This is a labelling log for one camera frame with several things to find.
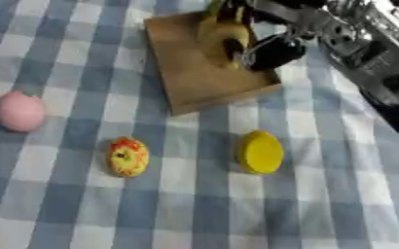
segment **wooden board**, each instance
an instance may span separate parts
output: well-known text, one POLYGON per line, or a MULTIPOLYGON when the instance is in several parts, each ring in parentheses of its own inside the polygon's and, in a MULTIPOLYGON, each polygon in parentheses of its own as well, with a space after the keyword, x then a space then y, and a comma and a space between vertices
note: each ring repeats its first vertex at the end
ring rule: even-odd
POLYGON ((252 97, 279 86, 273 71, 254 73, 209 63, 197 42, 202 17, 202 13, 189 13, 145 21, 172 115, 252 97))

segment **yellow cup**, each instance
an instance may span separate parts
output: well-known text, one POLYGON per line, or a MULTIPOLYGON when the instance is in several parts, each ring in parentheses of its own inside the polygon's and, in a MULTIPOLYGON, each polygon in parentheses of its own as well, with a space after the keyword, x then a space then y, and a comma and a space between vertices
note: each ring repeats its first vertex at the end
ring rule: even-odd
POLYGON ((273 135, 255 130, 243 136, 236 156, 240 165, 248 172, 270 174, 278 170, 284 158, 284 151, 273 135))

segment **pink ball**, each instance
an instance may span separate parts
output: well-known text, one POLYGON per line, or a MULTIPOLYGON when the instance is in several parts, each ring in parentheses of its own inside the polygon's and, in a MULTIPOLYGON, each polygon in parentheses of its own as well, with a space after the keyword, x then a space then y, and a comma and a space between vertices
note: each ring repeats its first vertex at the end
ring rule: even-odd
POLYGON ((44 119, 44 102, 38 96, 15 90, 0 98, 0 124, 12 131, 31 131, 42 125, 44 119))

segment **tablecloth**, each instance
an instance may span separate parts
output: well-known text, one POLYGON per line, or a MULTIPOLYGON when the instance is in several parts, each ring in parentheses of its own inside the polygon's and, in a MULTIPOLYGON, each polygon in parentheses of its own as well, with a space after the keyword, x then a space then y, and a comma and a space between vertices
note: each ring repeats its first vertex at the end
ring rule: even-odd
POLYGON ((41 96, 38 130, 0 126, 0 248, 399 248, 399 135, 315 45, 271 94, 169 115, 143 19, 204 0, 0 0, 0 96, 41 96), (240 136, 278 137, 273 175, 240 136), (118 136, 151 150, 108 173, 118 136))

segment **metal robot arm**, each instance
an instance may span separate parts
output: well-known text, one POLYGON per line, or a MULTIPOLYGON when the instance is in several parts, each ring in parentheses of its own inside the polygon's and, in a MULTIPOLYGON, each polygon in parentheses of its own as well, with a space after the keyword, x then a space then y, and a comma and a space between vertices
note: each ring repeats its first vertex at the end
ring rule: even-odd
POLYGON ((227 0, 256 21, 287 25, 240 58, 250 70, 279 67, 302 57, 317 38, 331 63, 399 132, 399 0, 227 0))

